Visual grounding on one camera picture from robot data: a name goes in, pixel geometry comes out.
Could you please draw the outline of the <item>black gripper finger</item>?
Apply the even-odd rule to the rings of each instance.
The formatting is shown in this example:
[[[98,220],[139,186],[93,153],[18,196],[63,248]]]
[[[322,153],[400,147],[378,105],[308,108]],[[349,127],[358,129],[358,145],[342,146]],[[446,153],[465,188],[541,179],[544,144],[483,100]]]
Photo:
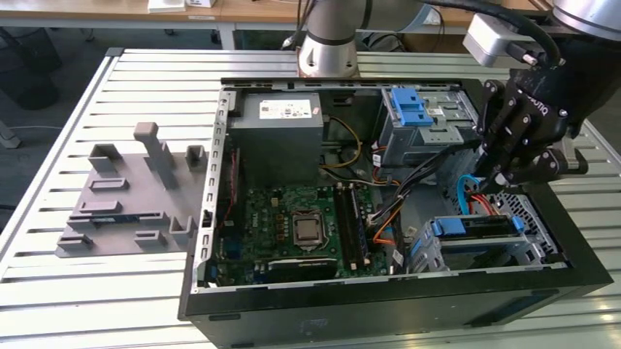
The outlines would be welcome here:
[[[576,148],[569,153],[547,148],[533,159],[519,159],[503,175],[511,185],[525,185],[552,182],[568,175],[585,175],[588,170],[588,161]]]
[[[475,176],[483,179],[480,193],[499,193],[507,184],[497,176],[509,176],[521,162],[517,151],[524,128],[519,124],[520,96],[513,80],[485,82],[487,104],[477,128],[481,134],[481,156],[475,166]]]

